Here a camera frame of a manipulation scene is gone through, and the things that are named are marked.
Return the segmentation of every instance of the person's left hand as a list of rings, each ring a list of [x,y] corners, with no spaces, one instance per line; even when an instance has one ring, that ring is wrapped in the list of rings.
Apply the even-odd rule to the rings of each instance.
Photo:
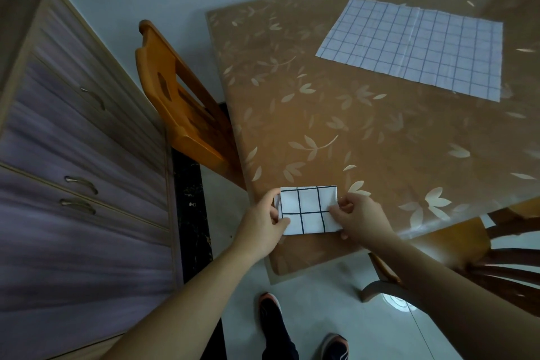
[[[231,248],[245,254],[252,264],[272,252],[291,222],[289,218],[278,221],[278,210],[272,206],[274,196],[280,191],[271,189],[257,205],[250,207],[234,236]]]

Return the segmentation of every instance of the person's left arm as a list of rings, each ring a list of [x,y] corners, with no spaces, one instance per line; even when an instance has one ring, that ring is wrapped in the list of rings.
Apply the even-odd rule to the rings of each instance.
[[[254,263],[268,255],[289,225],[272,206],[279,188],[249,208],[232,245],[176,294],[136,324],[102,357],[199,359],[234,289]]]

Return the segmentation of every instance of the foot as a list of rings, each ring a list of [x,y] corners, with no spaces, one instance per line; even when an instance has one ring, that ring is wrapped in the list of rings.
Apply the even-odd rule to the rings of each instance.
[[[349,343],[340,335],[330,335],[322,345],[322,360],[348,360]]]
[[[259,297],[259,321],[267,343],[291,341],[283,323],[281,306],[271,293],[266,292]]]

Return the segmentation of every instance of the drawer handle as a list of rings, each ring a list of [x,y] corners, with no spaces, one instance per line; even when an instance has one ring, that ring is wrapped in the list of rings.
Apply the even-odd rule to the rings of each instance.
[[[78,199],[61,199],[60,205],[69,206],[70,208],[81,208],[86,210],[88,213],[91,213],[92,215],[96,214],[96,210],[88,202],[84,202]]]
[[[88,93],[90,94],[90,96],[96,100],[98,103],[99,103],[99,106],[102,108],[103,111],[105,111],[105,103],[104,101],[102,100],[102,98],[100,96],[98,96],[96,93],[94,93],[93,91],[90,91],[90,90],[87,90],[83,87],[80,88],[80,90],[83,92],[83,93]]]
[[[66,175],[64,179],[66,180],[66,182],[75,182],[77,184],[81,184],[90,188],[90,190],[92,191],[94,195],[97,195],[99,193],[97,188],[94,186],[94,184],[91,183],[88,179],[84,179],[77,176],[69,176],[69,175]]]

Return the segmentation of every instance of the black marble floor border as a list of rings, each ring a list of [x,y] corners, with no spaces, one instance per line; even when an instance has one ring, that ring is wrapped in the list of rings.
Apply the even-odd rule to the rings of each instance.
[[[220,108],[228,117],[226,105]],[[212,261],[212,246],[203,180],[200,166],[186,155],[172,149],[174,188],[180,234],[180,252],[184,282],[188,282]],[[221,320],[206,345],[201,360],[226,360],[225,338]]]

